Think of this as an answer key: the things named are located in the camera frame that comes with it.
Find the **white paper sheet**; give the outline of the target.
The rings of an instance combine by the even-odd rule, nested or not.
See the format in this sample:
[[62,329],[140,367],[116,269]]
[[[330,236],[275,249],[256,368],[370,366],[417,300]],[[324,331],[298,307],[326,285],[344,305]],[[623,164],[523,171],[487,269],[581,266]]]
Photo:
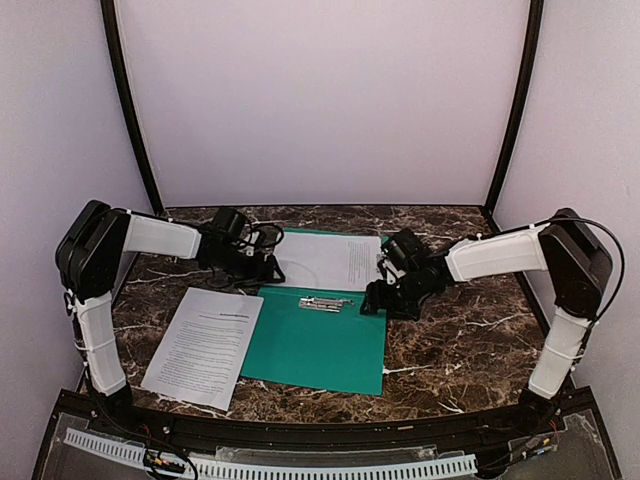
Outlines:
[[375,236],[286,231],[274,254],[285,287],[360,293],[380,279],[381,244]]

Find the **printed paper sheet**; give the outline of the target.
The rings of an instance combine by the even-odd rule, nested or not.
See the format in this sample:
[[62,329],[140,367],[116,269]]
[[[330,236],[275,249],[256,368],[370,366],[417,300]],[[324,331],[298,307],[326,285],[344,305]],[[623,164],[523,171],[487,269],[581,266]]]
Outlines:
[[188,288],[141,387],[228,410],[262,306],[258,296]]

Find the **green plastic folder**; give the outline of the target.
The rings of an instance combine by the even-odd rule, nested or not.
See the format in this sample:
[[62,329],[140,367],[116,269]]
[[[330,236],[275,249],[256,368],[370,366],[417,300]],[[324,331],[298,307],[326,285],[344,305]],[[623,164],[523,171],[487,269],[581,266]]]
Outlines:
[[[244,377],[340,393],[383,391],[386,318],[360,314],[364,292],[263,286]],[[301,297],[350,299],[340,313],[300,309]]]

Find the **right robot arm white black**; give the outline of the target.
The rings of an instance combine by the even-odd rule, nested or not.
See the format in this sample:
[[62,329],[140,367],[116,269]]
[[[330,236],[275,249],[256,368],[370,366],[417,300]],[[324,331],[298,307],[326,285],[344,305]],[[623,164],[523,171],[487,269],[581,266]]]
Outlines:
[[544,272],[554,295],[553,317],[526,391],[550,400],[581,361],[593,329],[622,286],[610,279],[624,276],[625,256],[611,255],[601,234],[614,245],[620,243],[610,229],[571,208],[510,230],[459,238],[437,250],[405,228],[382,243],[377,263],[381,277],[367,285],[360,312],[416,320],[423,303],[450,286]]

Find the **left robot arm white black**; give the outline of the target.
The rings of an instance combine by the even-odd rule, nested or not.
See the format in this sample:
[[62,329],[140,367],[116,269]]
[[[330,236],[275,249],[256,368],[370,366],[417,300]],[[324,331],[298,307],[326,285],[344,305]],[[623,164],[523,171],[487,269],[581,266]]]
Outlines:
[[231,207],[194,225],[89,201],[58,245],[55,264],[91,392],[104,399],[131,394],[112,320],[112,292],[124,254],[194,260],[204,270],[227,273],[235,284],[281,284],[286,276],[274,249],[284,231],[278,228],[270,241],[266,230]]

